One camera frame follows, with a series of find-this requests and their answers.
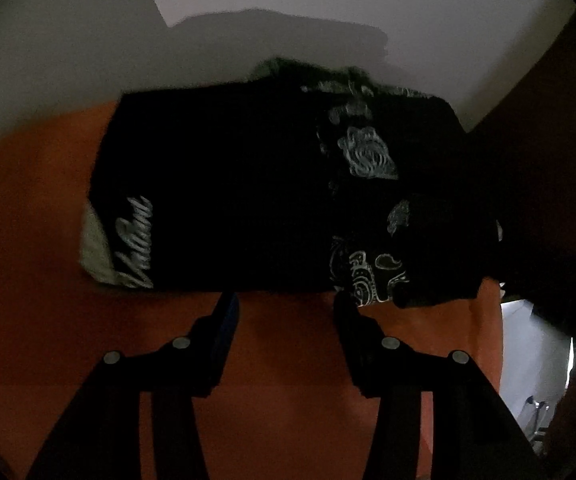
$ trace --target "black fabric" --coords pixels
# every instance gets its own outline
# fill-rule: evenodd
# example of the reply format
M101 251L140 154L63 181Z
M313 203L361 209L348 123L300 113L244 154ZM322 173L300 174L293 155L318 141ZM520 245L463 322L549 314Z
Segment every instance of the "black fabric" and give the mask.
M497 227L450 106L356 70L277 60L270 72L122 99L89 195L116 270L146 260L145 286L160 290L340 286L402 307L476 297L495 273ZM380 156L390 175L361 174ZM140 253L117 227L136 229L135 201L148 205ZM409 214L389 232L402 201Z

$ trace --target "round rivet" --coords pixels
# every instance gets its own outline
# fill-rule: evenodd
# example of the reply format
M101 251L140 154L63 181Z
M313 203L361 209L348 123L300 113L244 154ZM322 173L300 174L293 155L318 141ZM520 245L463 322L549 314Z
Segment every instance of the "round rivet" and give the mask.
M383 348L387 348L388 350L396 350L399 348L400 344L401 341L399 341L399 339L396 337L385 337L381 340L381 346L383 346Z
M183 350L184 348L188 348L188 346L190 346L190 340L187 337L178 337L172 341L172 346L178 350Z
M107 365L117 364L119 359L121 359L121 354L117 351L108 352L103 356L103 362Z
M465 365L468 361L470 361L470 356L466 354L466 352L462 352L461 350L457 350L454 354L452 354L452 360L460 365Z

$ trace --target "folded shirt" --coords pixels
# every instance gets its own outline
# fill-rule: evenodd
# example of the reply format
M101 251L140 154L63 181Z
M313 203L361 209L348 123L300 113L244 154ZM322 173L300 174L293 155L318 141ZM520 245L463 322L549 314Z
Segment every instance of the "folded shirt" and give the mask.
M127 94L90 181L82 266L155 290L475 298L497 223L443 100L275 59L247 82Z

